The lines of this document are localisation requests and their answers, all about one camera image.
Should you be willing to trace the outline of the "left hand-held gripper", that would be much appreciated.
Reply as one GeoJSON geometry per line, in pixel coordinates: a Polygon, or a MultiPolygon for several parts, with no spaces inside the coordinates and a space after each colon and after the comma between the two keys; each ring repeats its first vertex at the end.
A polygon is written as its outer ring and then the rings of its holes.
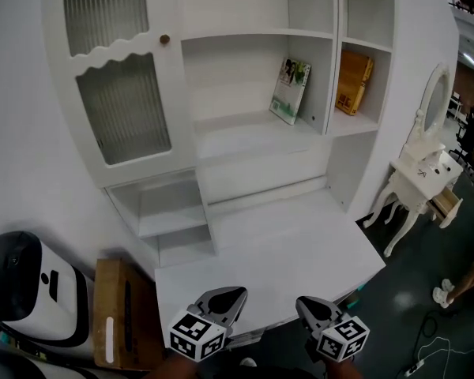
{"type": "Polygon", "coordinates": [[[231,326],[247,300],[245,287],[221,287],[205,292],[180,310],[168,326],[168,346],[191,361],[203,361],[229,343],[231,326]]]}

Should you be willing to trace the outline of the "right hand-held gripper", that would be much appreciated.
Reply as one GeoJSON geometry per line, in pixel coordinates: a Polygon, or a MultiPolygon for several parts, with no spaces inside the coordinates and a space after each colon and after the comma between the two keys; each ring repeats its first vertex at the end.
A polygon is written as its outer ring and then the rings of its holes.
{"type": "Polygon", "coordinates": [[[313,361],[322,357],[330,361],[347,360],[361,352],[370,335],[370,329],[359,317],[342,315],[333,302],[321,298],[298,297],[296,310],[303,326],[312,332],[306,343],[306,351],[313,361]],[[331,323],[321,329],[326,322],[331,323]]]}

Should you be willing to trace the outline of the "green photo-cover book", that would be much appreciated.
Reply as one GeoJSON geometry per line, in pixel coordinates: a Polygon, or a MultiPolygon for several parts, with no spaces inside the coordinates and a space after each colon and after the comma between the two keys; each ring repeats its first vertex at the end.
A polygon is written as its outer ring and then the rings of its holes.
{"type": "Polygon", "coordinates": [[[286,58],[280,68],[269,110],[290,126],[295,124],[311,65],[286,58]]]}

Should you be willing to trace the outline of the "yellow hardcover book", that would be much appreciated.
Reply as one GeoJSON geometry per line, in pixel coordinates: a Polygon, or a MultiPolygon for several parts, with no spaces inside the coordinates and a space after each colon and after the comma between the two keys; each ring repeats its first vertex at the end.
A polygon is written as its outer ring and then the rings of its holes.
{"type": "Polygon", "coordinates": [[[355,116],[371,78],[373,60],[363,54],[342,50],[335,107],[355,116]]]}

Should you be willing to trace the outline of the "person's right forearm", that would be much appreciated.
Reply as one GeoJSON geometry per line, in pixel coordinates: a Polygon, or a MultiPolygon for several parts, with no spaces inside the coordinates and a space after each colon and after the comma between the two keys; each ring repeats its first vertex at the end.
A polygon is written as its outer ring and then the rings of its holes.
{"type": "Polygon", "coordinates": [[[324,359],[323,362],[325,364],[326,379],[363,379],[362,374],[350,359],[342,362],[324,359]]]}

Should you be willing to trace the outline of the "person's left forearm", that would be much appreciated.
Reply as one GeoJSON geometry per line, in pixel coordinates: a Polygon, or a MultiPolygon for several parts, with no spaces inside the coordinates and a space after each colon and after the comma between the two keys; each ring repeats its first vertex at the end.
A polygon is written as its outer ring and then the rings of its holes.
{"type": "Polygon", "coordinates": [[[196,379],[198,364],[182,355],[171,355],[142,379],[196,379]]]}

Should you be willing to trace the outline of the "white desk hutch cabinet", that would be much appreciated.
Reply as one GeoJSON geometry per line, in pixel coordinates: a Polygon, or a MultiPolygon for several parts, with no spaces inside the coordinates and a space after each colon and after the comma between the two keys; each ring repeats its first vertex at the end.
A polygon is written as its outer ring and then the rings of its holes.
{"type": "MultiPolygon", "coordinates": [[[[390,47],[393,59],[394,0],[177,0],[177,6],[181,46],[206,36],[331,35],[333,87],[344,36],[390,47]]],[[[351,213],[378,130],[202,159],[192,124],[192,168],[100,188],[152,251],[163,325],[205,291],[245,287],[247,303],[233,328],[233,342],[241,344],[293,320],[300,295],[339,300],[382,269],[351,213]]]]}

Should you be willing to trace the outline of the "person's black shorts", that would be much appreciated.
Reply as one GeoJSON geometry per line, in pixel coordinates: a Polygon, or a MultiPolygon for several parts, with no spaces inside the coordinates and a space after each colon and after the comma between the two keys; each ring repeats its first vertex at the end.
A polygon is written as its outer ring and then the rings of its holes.
{"type": "Polygon", "coordinates": [[[301,369],[286,369],[281,367],[244,367],[235,371],[235,379],[326,379],[318,378],[301,369]]]}

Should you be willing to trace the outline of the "brown cardboard box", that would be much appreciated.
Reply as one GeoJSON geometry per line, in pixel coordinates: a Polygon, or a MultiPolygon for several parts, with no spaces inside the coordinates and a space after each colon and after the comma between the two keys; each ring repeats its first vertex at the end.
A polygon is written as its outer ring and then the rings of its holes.
{"type": "Polygon", "coordinates": [[[165,359],[156,284],[121,259],[99,259],[93,293],[94,361],[150,371],[165,359]]]}

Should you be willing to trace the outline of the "white carved dressing table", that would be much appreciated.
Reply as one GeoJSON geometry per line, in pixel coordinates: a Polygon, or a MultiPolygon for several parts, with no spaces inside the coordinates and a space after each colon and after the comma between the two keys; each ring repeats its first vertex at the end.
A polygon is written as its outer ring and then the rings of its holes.
{"type": "Polygon", "coordinates": [[[419,216],[432,212],[427,206],[429,200],[446,187],[453,191],[454,184],[463,171],[462,166],[444,150],[414,165],[407,165],[404,159],[397,159],[391,165],[393,173],[378,195],[371,209],[370,219],[363,223],[365,228],[375,223],[391,197],[394,202],[387,223],[391,221],[398,207],[401,206],[408,211],[402,227],[384,249],[385,257],[392,254],[396,244],[412,229],[419,216]]]}

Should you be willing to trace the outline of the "open wooden drawer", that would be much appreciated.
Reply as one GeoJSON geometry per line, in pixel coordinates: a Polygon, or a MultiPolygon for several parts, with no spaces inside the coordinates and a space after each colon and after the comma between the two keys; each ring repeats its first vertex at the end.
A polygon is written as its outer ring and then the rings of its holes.
{"type": "Polygon", "coordinates": [[[456,218],[462,202],[462,198],[459,198],[450,188],[446,187],[440,194],[429,200],[427,206],[434,213],[434,221],[441,229],[444,229],[456,218]]]}

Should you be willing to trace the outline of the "white ribbed-glass cabinet door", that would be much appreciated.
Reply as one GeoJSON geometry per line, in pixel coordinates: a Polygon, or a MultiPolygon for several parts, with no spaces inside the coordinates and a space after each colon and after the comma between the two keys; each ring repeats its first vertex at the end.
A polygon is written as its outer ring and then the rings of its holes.
{"type": "Polygon", "coordinates": [[[41,0],[41,13],[51,79],[95,185],[192,168],[177,0],[41,0]]]}

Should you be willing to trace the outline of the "oval white-framed mirror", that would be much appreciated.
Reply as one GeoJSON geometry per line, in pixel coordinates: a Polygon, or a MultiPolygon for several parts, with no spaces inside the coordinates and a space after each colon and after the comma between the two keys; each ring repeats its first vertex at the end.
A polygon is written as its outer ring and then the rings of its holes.
{"type": "Polygon", "coordinates": [[[432,71],[424,89],[406,142],[408,147],[425,145],[438,139],[450,98],[450,68],[446,63],[440,62],[432,71]]]}

